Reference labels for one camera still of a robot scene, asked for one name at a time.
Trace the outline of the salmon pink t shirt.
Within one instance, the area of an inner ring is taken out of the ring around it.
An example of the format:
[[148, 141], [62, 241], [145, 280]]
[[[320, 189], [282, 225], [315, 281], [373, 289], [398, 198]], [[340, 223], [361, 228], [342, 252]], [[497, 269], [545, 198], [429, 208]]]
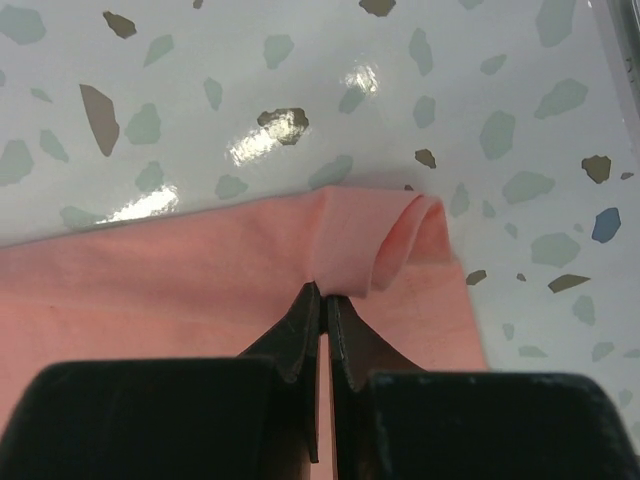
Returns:
[[349, 299], [422, 369], [486, 365], [442, 202], [410, 191], [324, 187], [3, 249], [1, 438], [47, 367], [235, 357], [284, 317], [307, 283], [323, 303], [318, 460], [306, 479], [333, 474], [329, 297]]

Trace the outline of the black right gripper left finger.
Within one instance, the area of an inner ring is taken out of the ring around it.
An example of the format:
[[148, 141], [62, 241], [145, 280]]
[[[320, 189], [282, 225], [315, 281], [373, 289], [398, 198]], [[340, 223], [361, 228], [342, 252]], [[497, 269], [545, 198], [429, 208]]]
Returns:
[[2, 477], [308, 478], [318, 460], [322, 303], [305, 284], [235, 357], [47, 367], [2, 435]]

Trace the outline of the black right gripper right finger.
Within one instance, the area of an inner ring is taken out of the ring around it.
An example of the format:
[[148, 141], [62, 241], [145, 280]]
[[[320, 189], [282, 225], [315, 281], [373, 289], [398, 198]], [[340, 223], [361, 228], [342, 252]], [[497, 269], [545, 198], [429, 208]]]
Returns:
[[425, 370], [325, 302], [338, 479], [635, 479], [601, 387], [566, 373]]

